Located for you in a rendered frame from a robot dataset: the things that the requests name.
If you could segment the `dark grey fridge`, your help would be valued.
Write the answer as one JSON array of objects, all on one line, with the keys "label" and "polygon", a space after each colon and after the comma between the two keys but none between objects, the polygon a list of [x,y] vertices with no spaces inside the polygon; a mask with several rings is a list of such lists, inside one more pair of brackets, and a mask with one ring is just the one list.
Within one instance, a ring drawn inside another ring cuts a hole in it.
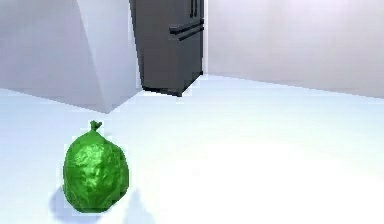
[{"label": "dark grey fridge", "polygon": [[180,97],[203,74],[203,31],[178,38],[204,24],[173,35],[170,27],[204,20],[204,0],[129,0],[141,86],[146,91]]}]

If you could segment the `green tied rubbish bag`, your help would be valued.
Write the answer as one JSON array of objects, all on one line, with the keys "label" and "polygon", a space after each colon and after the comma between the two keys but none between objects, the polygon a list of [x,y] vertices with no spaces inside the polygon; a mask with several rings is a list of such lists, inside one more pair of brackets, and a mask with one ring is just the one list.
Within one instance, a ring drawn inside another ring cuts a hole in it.
[{"label": "green tied rubbish bag", "polygon": [[81,213],[102,213],[117,203],[129,188],[129,167],[123,150],[103,137],[102,122],[92,120],[90,130],[69,146],[63,164],[63,193]]}]

